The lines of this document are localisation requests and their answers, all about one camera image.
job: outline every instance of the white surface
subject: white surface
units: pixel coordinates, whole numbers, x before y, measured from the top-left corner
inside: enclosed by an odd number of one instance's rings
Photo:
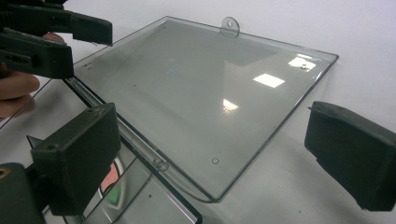
[[[304,148],[309,117],[306,108],[314,100],[344,106],[396,132],[396,72],[393,66],[396,59],[396,2],[69,0],[65,7],[112,21],[114,40],[163,16],[214,26],[220,26],[223,18],[232,16],[239,21],[243,33],[339,54],[340,59],[332,70],[303,101],[224,201],[210,207],[223,223],[235,224],[396,222],[394,212],[361,211]],[[75,60],[101,48],[70,38],[66,38],[66,42],[73,47]],[[18,142],[26,142],[25,139],[11,141],[10,135],[43,137],[83,109],[84,106],[70,93],[64,92],[67,90],[59,86],[49,88],[46,94],[36,98],[36,111],[40,113],[32,113],[31,118],[20,116],[0,130],[0,162],[26,163],[29,158],[29,155],[15,156],[21,155],[21,150],[28,154],[28,148]],[[59,108],[69,110],[60,112]],[[40,126],[40,120],[50,120],[52,125]],[[17,154],[12,155],[11,148]]]

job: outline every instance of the finger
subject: finger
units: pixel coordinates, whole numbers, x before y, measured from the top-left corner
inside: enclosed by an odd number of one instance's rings
[[[30,95],[24,95],[12,100],[0,101],[0,119],[11,117],[30,99],[32,99]]]
[[[60,43],[64,43],[64,39],[61,36],[56,35],[55,33],[44,34],[43,38],[48,39],[48,40],[53,40],[56,42],[60,42]]]
[[[0,78],[0,100],[21,97],[38,90],[39,87],[40,82],[35,76],[10,72],[8,77]]]

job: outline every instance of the hanging tab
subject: hanging tab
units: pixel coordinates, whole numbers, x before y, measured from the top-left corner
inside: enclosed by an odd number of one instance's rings
[[[226,17],[221,23],[220,33],[222,35],[238,37],[239,23],[232,17]]]

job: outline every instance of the human hand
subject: human hand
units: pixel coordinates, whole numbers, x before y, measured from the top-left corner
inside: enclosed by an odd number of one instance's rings
[[[46,39],[64,42],[56,34],[48,33]],[[0,121],[14,115],[32,97],[30,93],[38,90],[40,82],[31,75],[7,69],[5,63],[0,65]]]

